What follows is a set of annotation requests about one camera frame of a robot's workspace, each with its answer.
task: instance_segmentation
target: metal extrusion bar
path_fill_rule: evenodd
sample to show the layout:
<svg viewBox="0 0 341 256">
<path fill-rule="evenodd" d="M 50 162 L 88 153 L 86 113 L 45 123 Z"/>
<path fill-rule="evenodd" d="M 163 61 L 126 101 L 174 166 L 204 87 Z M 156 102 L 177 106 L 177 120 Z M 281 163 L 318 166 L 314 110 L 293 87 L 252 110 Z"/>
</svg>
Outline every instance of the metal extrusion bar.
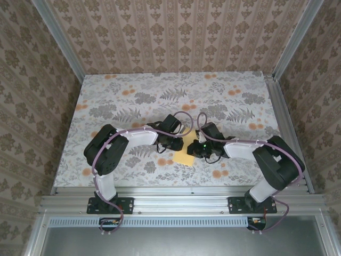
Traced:
<svg viewBox="0 0 341 256">
<path fill-rule="evenodd" d="M 315 216 L 324 249 L 328 256 L 341 255 L 340 241 L 336 235 L 330 216 L 322 211 Z"/>
<path fill-rule="evenodd" d="M 70 67 L 74 71 L 80 83 L 83 82 L 85 72 L 78 61 L 78 58 L 74 51 L 72 50 L 72 46 L 67 40 L 67 36 L 61 30 L 58 22 L 53 16 L 52 11 L 48 7 L 48 4 L 45 0 L 33 0 L 33 4 L 37 8 L 39 14 L 42 16 L 45 24 L 47 25 L 49 31 L 53 35 L 55 41 L 57 42 L 59 48 L 63 52 L 65 58 L 70 64 Z"/>
<path fill-rule="evenodd" d="M 192 187 L 192 188 L 117 188 L 119 196 L 135 198 L 133 215 L 189 217 L 248 216 L 230 214 L 229 196 L 243 196 L 249 187 Z M 56 196 L 45 196 L 41 202 L 40 214 L 53 216 L 88 216 L 88 198 L 92 188 L 59 188 Z M 316 215 L 325 210 L 322 195 L 307 193 L 307 187 L 294 186 L 276 196 L 290 205 L 290 215 Z M 277 204 L 278 213 L 286 208 Z"/>
<path fill-rule="evenodd" d="M 291 122 L 291 118 L 289 115 L 289 111 L 284 100 L 284 96 L 282 94 L 281 87 L 278 81 L 266 81 L 267 90 L 269 91 L 270 99 L 273 106 L 273 111 L 276 116 L 276 120 L 278 123 L 279 130 L 281 132 L 281 136 L 289 145 L 289 147 L 296 153 L 296 155 L 303 161 L 304 165 L 307 166 L 304 162 L 304 157 L 299 146 L 295 129 L 293 123 Z M 304 177 L 309 189 L 310 193 L 314 193 L 313 184 L 311 182 L 308 170 L 306 169 L 304 172 Z"/>
<path fill-rule="evenodd" d="M 28 241 L 25 256 L 40 256 L 44 245 L 49 216 L 38 216 Z"/>
<path fill-rule="evenodd" d="M 313 22 L 317 12 L 319 11 L 322 3 L 323 0 L 313 0 L 308 2 L 306 9 L 304 10 L 286 48 L 283 51 L 281 58 L 279 59 L 273 71 L 276 80 L 280 79 L 283 75 L 296 49 L 305 36 L 310 24 Z"/>
</svg>

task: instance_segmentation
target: patterned table surface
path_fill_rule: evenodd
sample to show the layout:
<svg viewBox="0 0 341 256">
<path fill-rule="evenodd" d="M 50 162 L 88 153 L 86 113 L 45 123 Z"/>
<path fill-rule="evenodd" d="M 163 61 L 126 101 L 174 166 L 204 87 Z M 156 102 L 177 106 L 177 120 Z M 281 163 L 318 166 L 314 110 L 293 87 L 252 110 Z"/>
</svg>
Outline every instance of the patterned table surface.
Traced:
<svg viewBox="0 0 341 256">
<path fill-rule="evenodd" d="M 83 151 L 104 124 L 131 128 L 188 111 L 204 111 L 227 137 L 268 139 L 279 134 L 263 74 L 256 72 L 87 75 L 54 182 L 55 187 L 93 186 Z M 178 118 L 186 126 L 185 115 Z M 156 146 L 127 150 L 115 169 L 118 187 L 241 186 L 261 177 L 257 164 L 242 158 L 193 167 L 173 162 L 172 151 Z"/>
</svg>

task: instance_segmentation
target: purple cable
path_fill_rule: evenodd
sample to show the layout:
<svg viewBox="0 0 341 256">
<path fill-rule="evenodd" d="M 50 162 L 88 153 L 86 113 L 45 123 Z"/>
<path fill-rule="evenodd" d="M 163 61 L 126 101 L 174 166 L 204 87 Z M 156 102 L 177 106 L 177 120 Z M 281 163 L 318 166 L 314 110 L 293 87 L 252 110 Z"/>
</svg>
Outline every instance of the purple cable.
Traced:
<svg viewBox="0 0 341 256">
<path fill-rule="evenodd" d="M 289 154 L 288 152 L 286 152 L 284 149 L 281 149 L 280 147 L 277 147 L 273 144 L 270 144 L 266 141 L 258 141 L 258 140 L 219 140 L 219 139 L 215 139 L 215 138 L 212 138 L 206 134 L 204 134 L 204 132 L 202 131 L 201 127 L 200 127 L 200 124 L 199 124 L 199 118 L 201 115 L 204 115 L 205 116 L 205 124 L 207 123 L 207 115 L 204 113 L 204 112 L 201 112 L 198 117 L 197 117 L 197 126 L 198 126 L 198 129 L 200 132 L 202 132 L 202 134 L 210 139 L 210 140 L 214 140 L 214 141 L 218 141 L 218 142 L 224 142 L 224 143 L 236 143 L 236 142 L 243 142 L 243 143 L 249 143 L 249 144 L 262 144 L 262 145 L 266 145 L 266 146 L 269 146 L 273 149 L 276 149 L 278 150 L 279 152 L 285 154 L 296 166 L 296 168 L 298 169 L 298 178 L 296 180 L 294 180 L 290 185 L 294 185 L 294 184 L 297 184 L 298 182 L 300 182 L 300 180 L 302 180 L 303 178 L 303 173 L 302 173 L 302 169 L 299 165 L 299 163 L 296 161 L 296 159 L 294 159 L 292 157 L 291 154 Z"/>
<path fill-rule="evenodd" d="M 206 134 L 202 131 L 202 129 L 201 129 L 201 126 L 200 126 L 200 124 L 199 124 L 199 118 L 200 118 L 201 115 L 204 115 L 204 116 L 205 116 L 205 124 L 207 123 L 207 115 L 206 115 L 206 113 L 201 112 L 201 113 L 198 115 L 198 117 L 197 117 L 197 126 L 198 126 L 199 131 L 202 132 L 202 134 L 203 134 L 206 138 L 208 138 L 208 139 L 210 139 L 210 140 L 218 141 L 218 142 L 224 142 L 224 143 L 236 143 L 236 142 L 243 142 L 243 143 L 250 143 L 250 144 L 251 144 L 251 143 L 252 143 L 252 144 L 258 143 L 258 144 L 266 145 L 266 146 L 269 146 L 269 147 L 271 147 L 271 148 L 273 148 L 273 149 L 276 149 L 276 150 L 278 150 L 279 152 L 282 152 L 283 154 L 285 154 L 285 155 L 286 155 L 286 156 L 295 164 L 295 166 L 296 166 L 297 169 L 298 169 L 298 174 L 299 174 L 299 175 L 298 175 L 298 178 L 297 178 L 296 180 L 294 180 L 292 183 L 290 183 L 290 186 L 292 186 L 292 185 L 294 185 L 294 184 L 297 184 L 297 183 L 300 182 L 300 180 L 302 180 L 303 174 L 302 174 L 302 169 L 301 169 L 299 163 L 296 161 L 296 159 L 294 159 L 294 158 L 291 156 L 291 154 L 289 154 L 289 153 L 286 152 L 285 150 L 283 150 L 283 149 L 281 149 L 280 147 L 277 147 L 277 146 L 275 146 L 275 145 L 273 145 L 273 144 L 270 144 L 270 143 L 268 143 L 268 142 L 266 142 L 266 141 L 254 141 L 254 140 L 219 140 L 219 139 L 212 138 L 212 137 L 206 135 Z M 290 208 L 289 208 L 289 205 L 286 204 L 286 203 L 284 203 L 284 202 L 282 202 L 282 201 L 279 201 L 278 199 L 276 199 L 276 198 L 274 197 L 274 195 L 276 195 L 276 194 L 278 194 L 278 193 L 279 193 L 279 191 L 275 192 L 275 193 L 273 194 L 273 196 L 272 196 L 272 199 L 275 200 L 276 202 L 280 203 L 280 204 L 285 205 L 285 206 L 287 207 L 287 210 L 286 210 L 285 214 L 281 217 L 281 219 L 280 219 L 279 221 L 277 221 L 277 222 L 276 222 L 274 225 L 272 225 L 270 228 L 267 228 L 267 229 L 265 229 L 265 230 L 262 230 L 262 232 L 264 232 L 264 231 L 270 231 L 271 229 L 273 229 L 274 227 L 276 227 L 276 226 L 277 226 L 277 225 L 278 225 L 278 224 L 279 224 L 279 223 L 288 215 L 288 213 L 289 213 L 289 209 L 290 209 Z"/>
<path fill-rule="evenodd" d="M 249 224 L 250 227 L 252 227 L 255 231 L 258 231 L 258 232 L 267 232 L 267 231 L 270 231 L 271 229 L 273 229 L 274 227 L 276 227 L 279 223 L 282 222 L 282 220 L 288 215 L 289 213 L 289 210 L 290 210 L 290 207 L 287 203 L 285 202 L 282 202 L 282 201 L 279 201 L 278 199 L 276 199 L 275 197 L 272 196 L 272 199 L 275 200 L 277 203 L 280 203 L 282 205 L 285 205 L 287 207 L 287 210 L 286 212 L 283 214 L 283 216 L 274 224 L 272 225 L 270 228 L 266 228 L 266 229 L 263 229 L 263 230 L 258 230 L 258 228 L 256 228 L 255 226 L 252 226 Z"/>
<path fill-rule="evenodd" d="M 123 134 L 123 133 L 133 132 L 133 131 L 151 131 L 151 132 L 162 133 L 162 134 L 165 134 L 165 135 L 168 135 L 168 136 L 171 136 L 171 137 L 175 137 L 175 138 L 186 136 L 187 134 L 189 134 L 189 133 L 193 130 L 193 127 L 194 127 L 194 120 L 193 120 L 192 116 L 191 116 L 190 114 L 188 114 L 187 112 L 185 112 L 185 111 L 178 111 L 178 112 L 176 112 L 176 113 L 174 114 L 174 116 L 177 115 L 177 114 L 180 114 L 180 113 L 183 113 L 183 114 L 188 115 L 188 116 L 190 117 L 190 119 L 191 119 L 191 128 L 190 128 L 186 133 L 184 133 L 184 134 L 175 135 L 175 134 L 171 134 L 171 133 L 167 133 L 167 132 L 155 130 L 155 129 L 153 129 L 153 128 L 148 128 L 148 127 L 140 127 L 140 128 L 134 128 L 134 129 L 126 129 L 126 130 L 122 130 L 122 131 L 116 132 L 114 135 L 112 135 L 112 136 L 103 144 L 103 146 L 101 147 L 101 149 L 98 151 L 98 153 L 97 153 L 97 155 L 96 155 L 96 157 L 95 157 L 95 159 L 94 159 L 94 162 L 92 163 L 92 166 L 91 166 L 91 171 L 92 171 L 92 174 L 94 175 L 93 180 L 94 180 L 96 192 L 97 192 L 98 196 L 100 197 L 100 199 L 101 199 L 102 201 L 106 202 L 107 204 L 112 205 L 114 208 L 116 208 L 116 209 L 119 211 L 119 213 L 120 213 L 120 215 L 121 215 L 121 216 L 120 216 L 120 222 L 119 222 L 119 224 L 117 225 L 116 228 L 114 228 L 114 229 L 111 231 L 111 233 L 115 232 L 115 231 L 121 226 L 121 224 L 122 224 L 122 222 L 123 222 L 124 216 L 123 216 L 123 211 L 121 210 L 121 208 L 119 208 L 116 204 L 114 204 L 114 203 L 112 203 L 112 202 L 106 200 L 106 199 L 103 197 L 103 195 L 100 193 L 100 191 L 99 191 L 98 184 L 97 184 L 97 181 L 96 181 L 97 172 L 96 172 L 96 170 L 95 170 L 95 166 L 96 166 L 96 163 L 97 163 L 97 161 L 98 161 L 98 158 L 100 157 L 100 155 L 101 155 L 102 152 L 104 151 L 105 147 L 106 147 L 106 146 L 107 146 L 115 137 L 117 137 L 117 136 L 119 136 L 119 135 L 121 135 L 121 134 Z M 102 223 L 100 229 L 101 229 L 102 232 L 104 232 L 102 226 L 103 226 L 103 223 Z"/>
</svg>

